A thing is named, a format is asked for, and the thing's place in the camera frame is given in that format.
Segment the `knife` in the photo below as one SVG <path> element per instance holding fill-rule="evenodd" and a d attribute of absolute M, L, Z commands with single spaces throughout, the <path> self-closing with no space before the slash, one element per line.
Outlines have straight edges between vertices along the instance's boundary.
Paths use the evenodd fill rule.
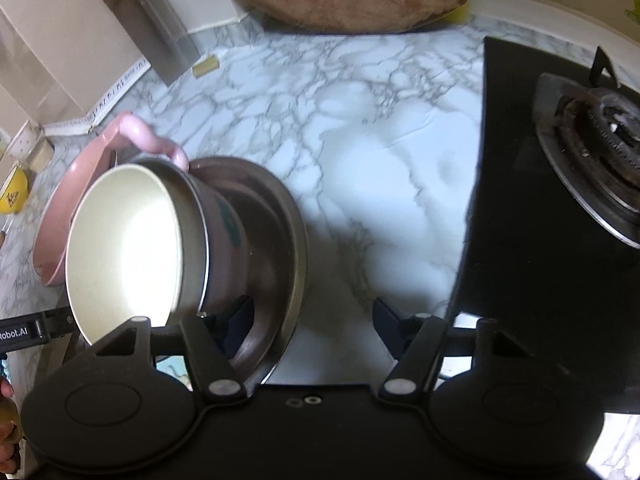
<path fill-rule="evenodd" d="M 200 54 L 167 0 L 103 0 L 169 86 Z"/>

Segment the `countertop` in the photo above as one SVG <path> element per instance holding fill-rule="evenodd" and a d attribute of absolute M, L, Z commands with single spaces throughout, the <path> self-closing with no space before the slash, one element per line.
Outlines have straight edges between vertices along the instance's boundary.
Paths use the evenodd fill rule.
<path fill-rule="evenodd" d="M 584 65 L 593 59 L 489 18 L 392 36 L 272 30 L 252 46 L 218 50 L 220 69 L 203 78 L 188 73 L 167 89 L 149 71 L 105 119 L 130 109 L 191 158 L 258 162 L 295 197 L 308 229 L 307 288 L 271 382 L 379 383 L 393 361 L 370 322 L 378 295 L 409 312 L 444 313 L 476 176 L 485 35 Z M 640 88 L 632 74 L 619 75 Z M 58 291 L 43 287 L 31 267 L 31 247 L 47 198 L 91 138 L 55 140 L 53 163 L 8 227 L 0 251 L 5 317 L 56 303 Z M 39 354 L 9 357 L 18 402 L 33 385 Z M 596 469 L 634 478 L 640 422 L 614 422 L 621 436 L 598 448 Z"/>

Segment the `yellow bowl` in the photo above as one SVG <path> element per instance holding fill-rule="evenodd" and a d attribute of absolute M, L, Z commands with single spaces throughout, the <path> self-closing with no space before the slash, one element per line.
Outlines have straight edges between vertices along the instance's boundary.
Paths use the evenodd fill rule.
<path fill-rule="evenodd" d="M 0 189 L 0 213 L 19 212 L 28 196 L 27 176 L 21 168 L 14 166 Z"/>

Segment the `brown metal pan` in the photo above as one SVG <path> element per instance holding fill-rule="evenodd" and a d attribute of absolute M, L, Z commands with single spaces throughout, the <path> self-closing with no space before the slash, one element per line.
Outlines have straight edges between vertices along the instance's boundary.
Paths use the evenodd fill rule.
<path fill-rule="evenodd" d="M 305 288 L 306 229 L 287 188 L 265 168 L 242 158 L 192 160 L 190 173 L 216 189 L 236 210 L 250 246 L 248 290 L 255 305 L 249 335 L 231 364 L 257 384 L 284 353 Z"/>

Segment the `person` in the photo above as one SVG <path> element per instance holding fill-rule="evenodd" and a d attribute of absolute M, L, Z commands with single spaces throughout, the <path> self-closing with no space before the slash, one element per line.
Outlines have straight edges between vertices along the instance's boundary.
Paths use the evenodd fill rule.
<path fill-rule="evenodd" d="M 14 388 L 4 377 L 0 382 L 0 394 L 2 397 L 13 397 Z M 0 424 L 0 441 L 6 439 L 14 430 L 14 425 L 10 422 Z M 0 478 L 6 478 L 6 474 L 15 474 L 20 467 L 20 447 L 0 445 Z"/>

